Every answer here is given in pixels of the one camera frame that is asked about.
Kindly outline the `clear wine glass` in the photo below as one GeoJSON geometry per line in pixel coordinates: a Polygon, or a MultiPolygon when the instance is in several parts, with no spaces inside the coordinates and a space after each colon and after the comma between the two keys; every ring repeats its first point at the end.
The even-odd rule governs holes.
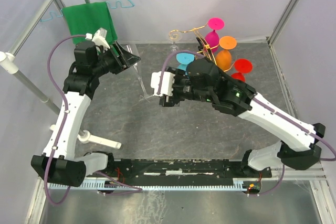
{"type": "MultiPolygon", "coordinates": [[[[135,44],[127,44],[125,46],[125,49],[129,53],[131,53],[133,55],[136,55],[136,56],[139,56],[139,52],[138,52],[138,49],[137,49],[137,47],[136,47],[135,44]]],[[[133,69],[134,69],[133,72],[135,73],[135,75],[136,75],[136,77],[138,79],[138,82],[140,84],[140,87],[142,89],[142,92],[143,92],[143,94],[140,95],[140,101],[143,101],[143,100],[147,100],[148,101],[149,98],[153,97],[153,95],[152,94],[148,94],[148,92],[147,92],[147,90],[145,88],[145,85],[144,85],[144,82],[143,82],[143,78],[142,78],[142,73],[141,73],[141,62],[139,61],[138,63],[134,64],[133,65],[133,69]]]]}

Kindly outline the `blue plastic wine glass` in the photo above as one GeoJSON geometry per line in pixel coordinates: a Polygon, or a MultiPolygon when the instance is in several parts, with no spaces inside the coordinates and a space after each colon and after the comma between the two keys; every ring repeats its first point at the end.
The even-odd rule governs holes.
{"type": "Polygon", "coordinates": [[[185,74],[188,75],[186,70],[187,66],[195,60],[195,56],[193,54],[182,52],[176,55],[176,60],[179,63],[177,68],[183,70],[185,74]]]}

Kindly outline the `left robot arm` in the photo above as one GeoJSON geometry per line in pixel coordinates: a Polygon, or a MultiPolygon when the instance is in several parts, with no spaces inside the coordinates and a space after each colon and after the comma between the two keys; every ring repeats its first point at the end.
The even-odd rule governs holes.
{"type": "Polygon", "coordinates": [[[74,65],[64,81],[62,106],[53,133],[43,153],[31,159],[32,168],[48,183],[79,187],[86,176],[96,171],[104,177],[116,171],[112,156],[104,152],[75,158],[76,140],[99,78],[107,73],[119,74],[141,58],[116,41],[104,52],[98,53],[98,49],[92,41],[76,45],[74,65]]]}

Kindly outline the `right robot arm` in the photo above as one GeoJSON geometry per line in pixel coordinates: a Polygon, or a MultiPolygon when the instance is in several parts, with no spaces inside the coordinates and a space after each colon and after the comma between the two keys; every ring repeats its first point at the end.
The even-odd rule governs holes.
{"type": "Polygon", "coordinates": [[[322,124],[299,121],[206,58],[191,62],[186,72],[167,67],[164,72],[152,73],[151,88],[163,107],[184,100],[210,103],[220,113],[252,122],[278,137],[273,145],[246,151],[240,164],[246,177],[277,165],[306,170],[320,160],[321,148],[317,142],[324,134],[322,124]]]}

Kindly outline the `orange plastic wine glass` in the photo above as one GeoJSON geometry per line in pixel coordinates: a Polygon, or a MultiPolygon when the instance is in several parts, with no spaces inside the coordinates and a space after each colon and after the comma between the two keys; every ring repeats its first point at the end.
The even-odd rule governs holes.
{"type": "Polygon", "coordinates": [[[228,71],[232,68],[231,49],[237,46],[237,40],[232,36],[224,36],[219,39],[221,51],[215,56],[216,65],[223,71],[228,71]]]}

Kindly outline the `pink plastic wine glass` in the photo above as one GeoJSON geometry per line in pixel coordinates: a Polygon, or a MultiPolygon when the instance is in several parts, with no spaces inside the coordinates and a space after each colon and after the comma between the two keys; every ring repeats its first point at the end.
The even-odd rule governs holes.
{"type": "Polygon", "coordinates": [[[218,50],[218,45],[219,45],[219,35],[217,31],[223,29],[225,26],[225,23],[221,18],[213,17],[209,19],[207,25],[212,31],[210,31],[205,36],[205,40],[207,44],[209,45],[211,51],[216,52],[218,50]]]}

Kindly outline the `red plastic wine glass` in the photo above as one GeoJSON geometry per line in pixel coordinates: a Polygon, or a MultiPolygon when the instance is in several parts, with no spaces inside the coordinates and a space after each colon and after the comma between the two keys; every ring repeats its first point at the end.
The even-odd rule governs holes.
{"type": "Polygon", "coordinates": [[[238,59],[233,64],[235,73],[231,75],[232,78],[245,82],[245,74],[253,70],[253,64],[247,59],[238,59]]]}

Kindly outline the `white clothes rack stand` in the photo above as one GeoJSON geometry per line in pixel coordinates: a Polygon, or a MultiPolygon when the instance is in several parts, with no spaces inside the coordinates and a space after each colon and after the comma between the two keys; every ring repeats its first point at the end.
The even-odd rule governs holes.
{"type": "MultiPolygon", "coordinates": [[[[1,0],[1,51],[8,52],[44,0],[1,0]]],[[[52,47],[69,35],[61,18],[38,23],[15,56],[20,71],[55,104],[61,98],[47,74],[52,47]]],[[[13,75],[1,70],[1,149],[40,152],[50,137],[56,114],[13,75]]]]}

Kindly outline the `small clear glass at back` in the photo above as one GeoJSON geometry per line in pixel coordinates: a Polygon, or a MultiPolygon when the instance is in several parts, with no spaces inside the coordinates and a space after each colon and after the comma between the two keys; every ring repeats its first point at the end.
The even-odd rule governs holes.
{"type": "Polygon", "coordinates": [[[168,36],[171,42],[171,45],[170,45],[171,52],[178,51],[177,42],[180,41],[182,38],[181,32],[178,30],[172,30],[169,32],[168,36]]]}

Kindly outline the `green cloth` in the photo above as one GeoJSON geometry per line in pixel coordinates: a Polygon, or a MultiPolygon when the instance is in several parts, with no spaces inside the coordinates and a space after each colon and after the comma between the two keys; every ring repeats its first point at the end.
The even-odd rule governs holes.
{"type": "Polygon", "coordinates": [[[69,6],[62,9],[70,34],[94,34],[99,28],[107,31],[106,41],[110,44],[118,40],[109,7],[106,2],[95,2],[69,6]]]}

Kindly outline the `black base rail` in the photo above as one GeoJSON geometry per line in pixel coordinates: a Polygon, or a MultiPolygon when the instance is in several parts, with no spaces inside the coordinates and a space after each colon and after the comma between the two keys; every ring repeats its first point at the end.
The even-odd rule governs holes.
{"type": "Polygon", "coordinates": [[[270,167],[261,172],[228,159],[114,159],[102,171],[122,182],[148,176],[218,176],[224,178],[263,179],[272,176],[270,167]]]}

